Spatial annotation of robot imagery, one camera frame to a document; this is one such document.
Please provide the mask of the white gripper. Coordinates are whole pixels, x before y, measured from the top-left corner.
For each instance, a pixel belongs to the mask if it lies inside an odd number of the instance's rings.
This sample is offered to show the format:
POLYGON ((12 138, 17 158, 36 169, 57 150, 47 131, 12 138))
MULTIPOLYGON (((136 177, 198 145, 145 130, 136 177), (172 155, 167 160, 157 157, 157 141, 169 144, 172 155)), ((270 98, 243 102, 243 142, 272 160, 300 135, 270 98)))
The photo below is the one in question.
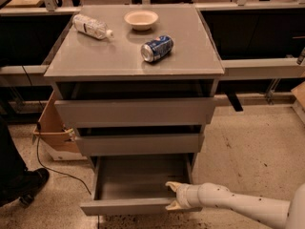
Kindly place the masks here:
POLYGON ((181 184, 176 181, 167 181, 165 185, 176 193, 177 200, 173 200, 166 207, 167 211, 181 210, 182 208, 191 209, 201 206, 198 198, 199 185, 181 184))

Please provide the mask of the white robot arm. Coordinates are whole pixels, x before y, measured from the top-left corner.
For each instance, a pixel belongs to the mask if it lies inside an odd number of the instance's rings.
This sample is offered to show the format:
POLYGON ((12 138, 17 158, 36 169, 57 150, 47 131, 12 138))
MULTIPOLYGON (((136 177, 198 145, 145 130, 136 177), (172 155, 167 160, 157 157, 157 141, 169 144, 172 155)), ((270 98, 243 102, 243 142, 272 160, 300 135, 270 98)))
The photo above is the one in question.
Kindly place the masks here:
POLYGON ((176 194, 167 210, 214 207, 232 210, 272 229, 305 229, 305 184, 291 201, 241 195, 213 183, 168 181, 166 185, 176 194))

